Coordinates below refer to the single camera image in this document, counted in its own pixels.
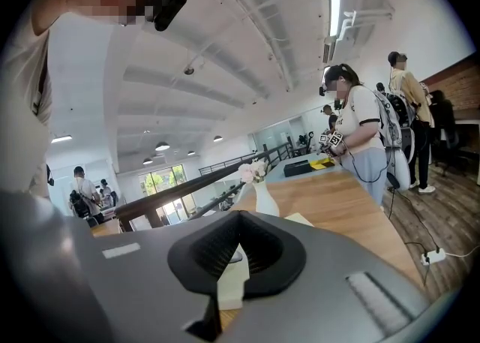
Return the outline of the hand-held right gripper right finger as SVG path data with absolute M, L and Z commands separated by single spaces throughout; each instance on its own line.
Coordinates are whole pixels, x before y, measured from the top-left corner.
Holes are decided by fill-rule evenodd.
M 271 215 L 239 213 L 239 245 L 249 269 L 244 300 L 278 295 L 302 273 L 307 252 L 300 239 L 289 232 L 289 223 Z

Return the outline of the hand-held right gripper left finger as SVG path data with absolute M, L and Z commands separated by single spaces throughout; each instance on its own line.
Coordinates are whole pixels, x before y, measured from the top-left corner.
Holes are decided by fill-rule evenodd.
M 218 279 L 240 243 L 239 213 L 210 215 L 187 225 L 188 234 L 169 248 L 168 266 L 186 290 L 215 296 Z

